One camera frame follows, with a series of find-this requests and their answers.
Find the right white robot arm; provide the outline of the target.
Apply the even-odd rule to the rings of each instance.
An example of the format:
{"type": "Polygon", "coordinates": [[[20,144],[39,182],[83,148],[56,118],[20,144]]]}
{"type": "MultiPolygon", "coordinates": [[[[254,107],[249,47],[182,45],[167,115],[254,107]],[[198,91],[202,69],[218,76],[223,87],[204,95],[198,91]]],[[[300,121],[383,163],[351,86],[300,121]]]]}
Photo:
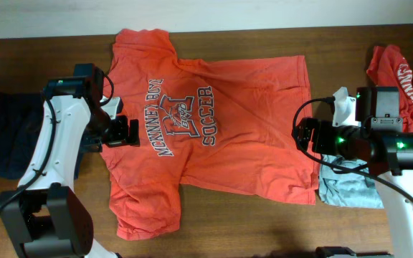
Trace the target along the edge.
{"type": "Polygon", "coordinates": [[[316,163],[322,155],[362,160],[355,173],[375,181],[386,210],[395,257],[413,257],[413,133],[403,131],[396,87],[360,87],[354,96],[342,87],[322,99],[333,107],[332,121],[297,116],[292,137],[297,149],[316,163]]]}

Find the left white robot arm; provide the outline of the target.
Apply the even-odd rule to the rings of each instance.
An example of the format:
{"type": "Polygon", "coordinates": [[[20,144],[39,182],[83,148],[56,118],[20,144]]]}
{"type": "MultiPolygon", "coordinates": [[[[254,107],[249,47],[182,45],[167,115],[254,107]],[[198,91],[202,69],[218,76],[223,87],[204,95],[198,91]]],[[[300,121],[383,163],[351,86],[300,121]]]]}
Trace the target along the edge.
{"type": "Polygon", "coordinates": [[[43,89],[32,159],[16,190],[0,194],[0,218],[18,257],[118,257],[95,239],[74,192],[79,153],[140,143],[138,120],[122,115],[119,97],[103,94],[109,80],[94,64],[77,64],[71,77],[43,89]]]}

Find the orange McKinney Boyd soccer shirt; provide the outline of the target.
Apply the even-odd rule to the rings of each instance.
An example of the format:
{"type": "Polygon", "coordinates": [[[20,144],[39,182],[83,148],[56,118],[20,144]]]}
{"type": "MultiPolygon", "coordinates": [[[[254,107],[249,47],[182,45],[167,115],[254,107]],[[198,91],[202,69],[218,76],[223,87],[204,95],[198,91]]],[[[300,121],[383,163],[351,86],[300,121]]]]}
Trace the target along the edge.
{"type": "Polygon", "coordinates": [[[102,151],[120,238],[178,230],[181,184],[315,203],[318,168],[291,135],[310,98],[304,56],[180,59],[168,32],[124,29],[109,76],[106,91],[139,122],[139,146],[102,151]]]}

